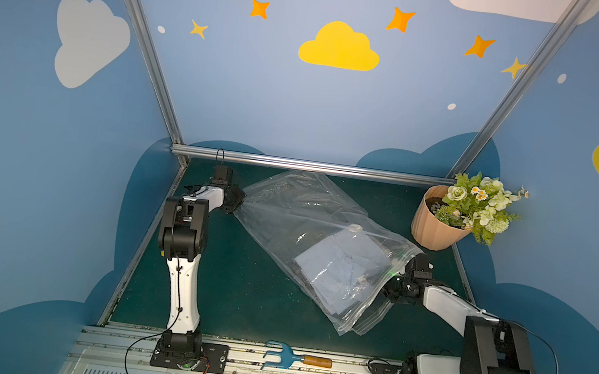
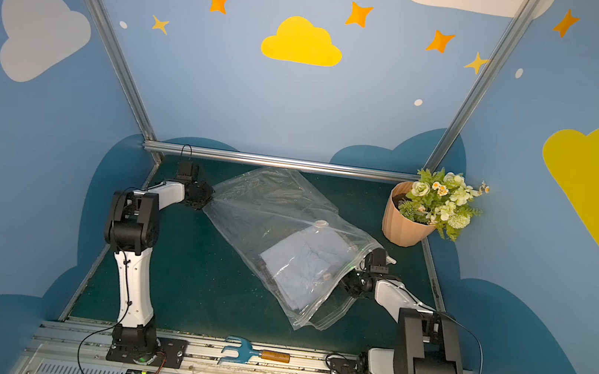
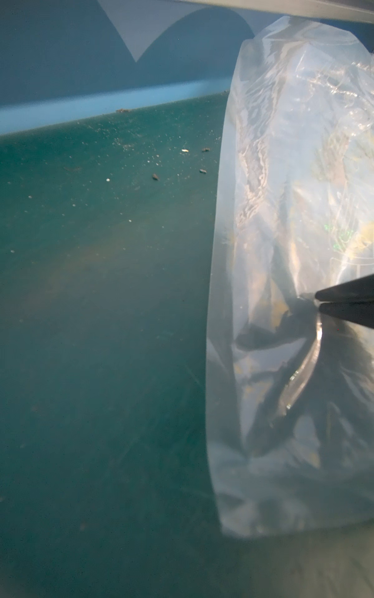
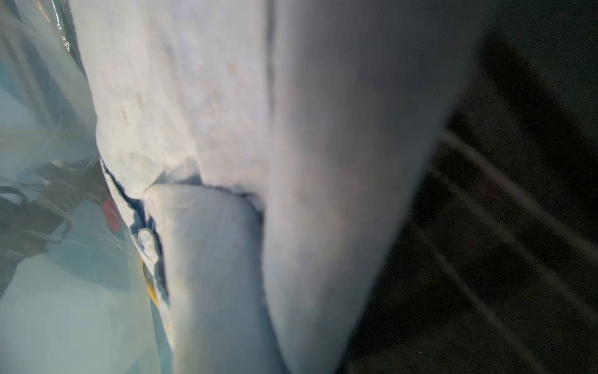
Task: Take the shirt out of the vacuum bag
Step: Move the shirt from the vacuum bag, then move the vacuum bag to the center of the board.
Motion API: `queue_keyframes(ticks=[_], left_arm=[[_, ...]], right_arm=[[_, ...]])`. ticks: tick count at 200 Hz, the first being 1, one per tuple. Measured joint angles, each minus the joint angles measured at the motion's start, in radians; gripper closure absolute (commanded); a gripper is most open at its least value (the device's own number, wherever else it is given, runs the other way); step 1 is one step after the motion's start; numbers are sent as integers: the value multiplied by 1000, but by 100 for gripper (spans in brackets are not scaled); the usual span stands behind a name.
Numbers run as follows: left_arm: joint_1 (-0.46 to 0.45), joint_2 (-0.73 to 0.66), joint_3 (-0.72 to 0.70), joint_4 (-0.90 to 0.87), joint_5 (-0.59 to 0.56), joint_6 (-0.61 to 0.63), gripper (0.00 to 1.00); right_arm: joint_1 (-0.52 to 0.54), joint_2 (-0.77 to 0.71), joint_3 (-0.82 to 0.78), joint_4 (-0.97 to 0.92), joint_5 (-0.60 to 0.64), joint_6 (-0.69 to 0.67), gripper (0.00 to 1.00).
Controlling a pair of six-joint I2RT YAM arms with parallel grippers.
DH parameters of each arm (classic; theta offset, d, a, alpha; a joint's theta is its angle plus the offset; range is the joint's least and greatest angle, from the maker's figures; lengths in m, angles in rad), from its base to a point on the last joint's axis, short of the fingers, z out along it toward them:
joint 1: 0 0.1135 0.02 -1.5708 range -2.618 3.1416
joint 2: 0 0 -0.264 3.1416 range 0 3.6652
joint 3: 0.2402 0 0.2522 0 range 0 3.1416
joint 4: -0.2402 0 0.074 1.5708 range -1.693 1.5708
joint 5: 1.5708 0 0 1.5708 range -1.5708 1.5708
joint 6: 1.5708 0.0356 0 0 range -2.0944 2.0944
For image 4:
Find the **clear plastic vacuum bag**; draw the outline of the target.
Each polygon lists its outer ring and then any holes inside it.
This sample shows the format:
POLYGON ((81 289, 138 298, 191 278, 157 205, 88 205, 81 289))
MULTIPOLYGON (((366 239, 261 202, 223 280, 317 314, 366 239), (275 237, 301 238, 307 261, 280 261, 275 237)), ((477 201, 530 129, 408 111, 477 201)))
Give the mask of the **clear plastic vacuum bag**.
POLYGON ((67 1, 1 4, 1 371, 169 373, 67 1))

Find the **light blue shirt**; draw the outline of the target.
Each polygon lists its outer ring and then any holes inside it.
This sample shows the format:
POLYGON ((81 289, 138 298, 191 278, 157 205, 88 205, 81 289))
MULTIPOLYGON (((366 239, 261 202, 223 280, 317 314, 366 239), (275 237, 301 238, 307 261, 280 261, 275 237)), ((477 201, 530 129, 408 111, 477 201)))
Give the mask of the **light blue shirt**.
POLYGON ((333 373, 495 1, 73 1, 176 373, 333 373))

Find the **dark plaid shirt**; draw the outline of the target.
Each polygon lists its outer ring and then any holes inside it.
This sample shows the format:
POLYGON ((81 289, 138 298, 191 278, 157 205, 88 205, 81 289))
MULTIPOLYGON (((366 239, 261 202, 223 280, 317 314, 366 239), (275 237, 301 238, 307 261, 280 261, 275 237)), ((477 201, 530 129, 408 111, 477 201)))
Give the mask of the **dark plaid shirt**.
POLYGON ((490 32, 341 373, 595 373, 597 138, 490 32))

